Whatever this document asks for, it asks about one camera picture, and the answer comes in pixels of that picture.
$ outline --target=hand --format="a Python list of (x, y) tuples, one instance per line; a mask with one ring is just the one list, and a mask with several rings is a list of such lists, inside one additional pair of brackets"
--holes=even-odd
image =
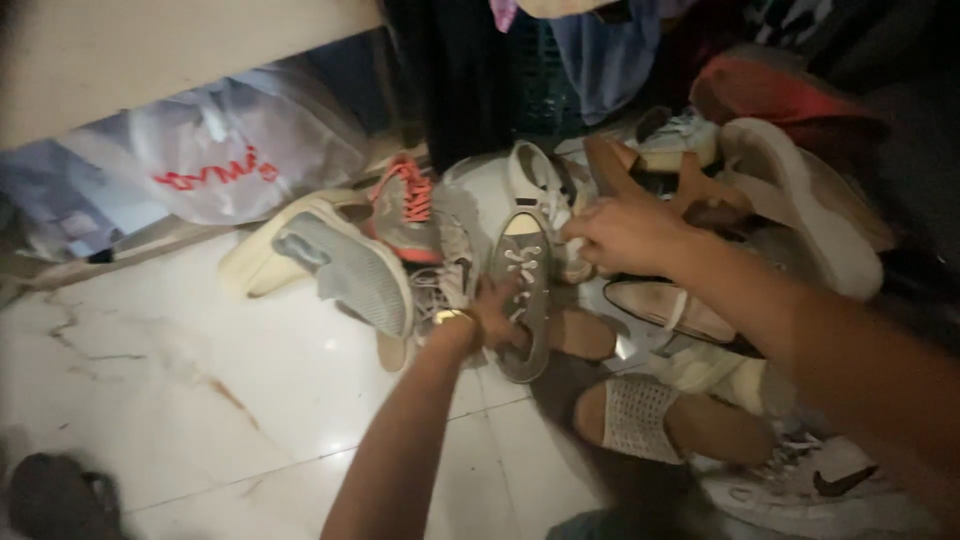
[(602, 198), (561, 229), (583, 238), (580, 255), (613, 272), (665, 276), (672, 258), (698, 231), (649, 193)]
[(522, 348), (529, 342), (523, 328), (510, 322), (503, 314), (503, 305), (520, 290), (518, 280), (519, 275), (514, 274), (501, 282), (494, 282), (485, 274), (477, 282), (476, 299), (469, 309), (479, 319), (483, 329), (483, 345), (488, 349), (508, 343)]

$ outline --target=gray sneaker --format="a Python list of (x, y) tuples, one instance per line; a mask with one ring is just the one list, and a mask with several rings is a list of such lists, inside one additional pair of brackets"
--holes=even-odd
[(539, 377), (549, 359), (546, 321), (552, 258), (546, 231), (538, 212), (518, 209), (507, 218), (490, 261), (490, 274), (495, 280), (516, 271), (522, 279), (522, 289), (503, 309), (512, 322), (530, 332), (530, 350), (523, 352), (508, 346), (497, 351), (497, 365), (503, 376), (521, 384)]
[(417, 162), (405, 154), (391, 161), (371, 190), (373, 216), (365, 233), (386, 244), (397, 257), (420, 264), (444, 261), (440, 228), (434, 219), (433, 185)]

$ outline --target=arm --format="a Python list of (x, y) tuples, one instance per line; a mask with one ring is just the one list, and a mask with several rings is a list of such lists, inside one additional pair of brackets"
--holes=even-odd
[(330, 508), (322, 539), (423, 537), (461, 363), (481, 344), (496, 347), (519, 337), (501, 312), (516, 285), (481, 283), (472, 316), (448, 319), (430, 333), (376, 413)]
[(891, 473), (931, 467), (960, 479), (960, 364), (944, 352), (686, 225), (645, 193), (603, 200), (564, 235), (583, 237), (581, 254), (591, 262), (689, 290)]

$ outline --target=marble floor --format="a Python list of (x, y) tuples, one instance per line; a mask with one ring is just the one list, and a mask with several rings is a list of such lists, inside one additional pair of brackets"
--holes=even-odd
[[(397, 375), (380, 368), (373, 330), (309, 282), (230, 298), (215, 268), (238, 234), (0, 312), (8, 462), (63, 451), (115, 475), (137, 538), (316, 538)], [(616, 314), (598, 286), (584, 304)], [(636, 341), (646, 330), (623, 332)], [(632, 356), (636, 343), (621, 341)], [(570, 444), (527, 387), (493, 365), (465, 369), (427, 537), (539, 540), (602, 506)]]

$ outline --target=green laundry basket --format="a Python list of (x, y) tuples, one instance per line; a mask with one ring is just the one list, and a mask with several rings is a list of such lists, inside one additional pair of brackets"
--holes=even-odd
[(507, 41), (517, 136), (580, 135), (586, 127), (580, 116), (580, 96), (566, 76), (549, 21), (517, 10)]

